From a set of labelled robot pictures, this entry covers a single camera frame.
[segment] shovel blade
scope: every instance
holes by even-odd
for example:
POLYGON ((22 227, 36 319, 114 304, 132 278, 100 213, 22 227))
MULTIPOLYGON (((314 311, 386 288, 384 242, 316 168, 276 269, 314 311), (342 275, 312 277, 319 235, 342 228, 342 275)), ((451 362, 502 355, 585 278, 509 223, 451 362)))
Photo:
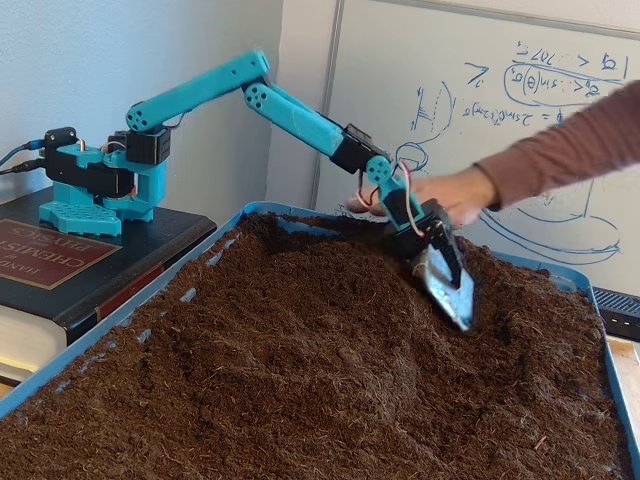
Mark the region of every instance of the shovel blade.
POLYGON ((413 274, 420 278, 426 291, 463 332, 473 326, 474 282, 463 268, 460 287, 452 283, 452 274, 439 250, 428 245, 414 262, 413 274))

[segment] potting soil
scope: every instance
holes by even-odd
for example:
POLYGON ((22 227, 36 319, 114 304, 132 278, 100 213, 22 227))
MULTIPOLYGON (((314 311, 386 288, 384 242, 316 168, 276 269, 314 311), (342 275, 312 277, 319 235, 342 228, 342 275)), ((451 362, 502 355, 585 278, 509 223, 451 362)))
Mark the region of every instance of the potting soil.
POLYGON ((247 218, 0 424, 0 478, 632 478, 582 295, 462 242, 463 334, 340 228, 247 218))

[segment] tray rim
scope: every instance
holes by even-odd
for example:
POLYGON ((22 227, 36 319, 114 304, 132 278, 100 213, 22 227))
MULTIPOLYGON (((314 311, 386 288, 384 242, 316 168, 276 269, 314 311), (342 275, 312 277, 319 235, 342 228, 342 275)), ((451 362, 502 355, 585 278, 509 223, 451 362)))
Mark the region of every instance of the tray rim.
MULTIPOLYGON (((14 410, 18 409, 29 398, 37 394, 37 392, 45 385, 55 381, 56 377, 63 372, 78 357, 82 356, 109 333, 114 327, 125 323, 135 310, 141 305, 148 302, 153 296, 161 292, 178 272, 189 262, 196 260, 201 255, 209 251, 216 245, 221 238, 232 231, 240 219, 248 214, 268 214, 275 213, 279 215, 291 215, 298 217, 324 217, 337 218, 335 215, 320 213, 314 210, 299 208, 276 202, 258 201, 247 204, 241 211, 231 217, 224 225, 214 230, 207 238, 200 242, 197 246, 186 253, 180 260, 174 263, 170 268, 161 273, 155 280, 149 283, 145 288, 140 290, 136 295, 131 297, 127 302, 121 305, 111 315, 106 317, 102 322, 98 323, 91 330, 85 333, 74 343, 65 348, 61 353, 54 357, 47 365, 35 372, 27 380, 19 384, 2 400, 0 400, 0 421, 14 410)), ((594 305, 596 311, 599 312, 598 305, 593 292, 593 287, 588 277, 577 270, 569 267, 540 262, 515 255, 507 255, 504 253, 491 251, 497 258, 509 262, 517 267, 530 268, 532 270, 548 270, 553 277, 559 278, 573 283, 578 289, 584 292, 589 301, 594 305)), ((627 444, 631 454, 632 469, 636 480, 640 480, 640 448, 638 443, 639 432, 636 432, 631 423, 629 412, 627 409, 628 402, 620 384, 618 370, 613 360, 613 354, 609 343, 605 338, 605 363, 608 373, 609 386, 612 390, 614 402, 618 411, 618 415, 623 423, 627 436, 627 444)))

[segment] book spine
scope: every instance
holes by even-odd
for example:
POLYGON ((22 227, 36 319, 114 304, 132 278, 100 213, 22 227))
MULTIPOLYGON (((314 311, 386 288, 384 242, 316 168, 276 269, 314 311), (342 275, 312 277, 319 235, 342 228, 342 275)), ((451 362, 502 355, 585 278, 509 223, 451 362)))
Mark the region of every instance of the book spine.
POLYGON ((95 309, 96 324, 100 323, 104 318, 111 315, 117 308, 124 305, 131 297, 142 290, 144 287, 154 281, 162 272, 165 271, 165 265, 158 265, 147 273, 133 281, 126 288, 116 293, 113 297, 105 301, 102 305, 95 309))

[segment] wire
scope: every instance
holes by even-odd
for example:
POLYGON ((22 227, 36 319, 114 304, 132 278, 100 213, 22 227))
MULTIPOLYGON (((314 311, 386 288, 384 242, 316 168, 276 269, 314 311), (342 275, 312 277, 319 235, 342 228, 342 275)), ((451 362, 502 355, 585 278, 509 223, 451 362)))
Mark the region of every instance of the wire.
POLYGON ((405 166, 404 162, 398 162, 399 167, 402 169, 402 173, 404 173, 404 178, 407 180, 407 188, 405 189, 405 202, 407 206, 407 215, 409 216, 409 223, 411 223, 411 228, 416 232, 416 235, 419 237, 424 237, 424 232, 421 232, 416 225, 416 221, 413 218, 413 213, 411 213, 411 175, 409 174, 409 169, 405 166))
POLYGON ((103 146, 100 147, 100 150, 104 151, 105 148, 107 148, 109 145, 120 145, 122 148, 124 148, 125 150, 127 149, 127 147, 125 146, 124 143, 122 142, 116 142, 115 140, 112 140, 110 142, 105 143, 103 146))
POLYGON ((30 172, 31 170, 42 167, 44 167, 44 158, 36 158, 35 160, 27 160, 26 162, 22 162, 21 164, 16 165, 12 168, 0 170, 0 175, 7 175, 9 173, 30 172))
POLYGON ((0 167, 5 163, 7 163, 11 159, 11 157, 13 157, 16 153, 22 152, 23 150, 26 150, 26 149, 27 147, 25 147, 24 145, 20 145, 19 147, 16 147, 13 150, 11 150, 2 158, 2 160, 0 160, 0 167))
POLYGON ((369 196, 369 202, 365 202, 364 198, 362 198, 362 183, 363 183, 363 176, 364 176, 364 172, 362 170, 360 170, 360 175, 358 177, 358 191, 356 192, 356 196, 358 197, 358 200, 360 201, 360 203, 367 209, 371 208, 373 206, 373 196, 376 194, 376 192, 378 190, 380 190, 380 187, 376 187, 375 190, 373 190, 373 192, 371 192, 371 195, 369 196))
POLYGON ((168 128, 169 130, 175 130, 182 123, 182 119, 184 118, 184 116, 185 116, 184 113, 182 115, 180 115, 180 119, 178 120, 178 123, 176 123, 175 125, 164 125, 164 127, 168 128))

